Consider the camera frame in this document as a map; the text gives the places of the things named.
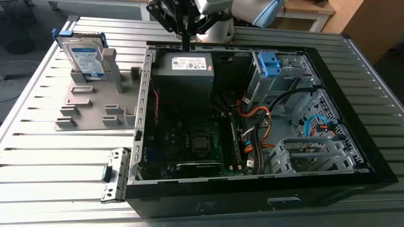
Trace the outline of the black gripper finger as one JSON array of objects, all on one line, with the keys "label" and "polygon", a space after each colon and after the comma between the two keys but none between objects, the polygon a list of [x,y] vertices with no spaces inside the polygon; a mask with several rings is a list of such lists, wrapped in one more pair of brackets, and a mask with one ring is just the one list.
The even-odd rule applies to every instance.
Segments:
[{"label": "black gripper finger", "polygon": [[198,34],[204,34],[208,29],[218,23],[230,20],[232,17],[226,12],[218,12],[206,15],[204,18],[200,19],[200,13],[188,12],[187,19],[187,51],[191,50],[191,37]]},{"label": "black gripper finger", "polygon": [[168,32],[174,32],[182,38],[182,51],[187,50],[187,28],[184,24],[184,16],[180,9],[175,9],[175,14],[160,11],[162,0],[150,0],[147,3],[147,11],[155,17],[160,25]]}]

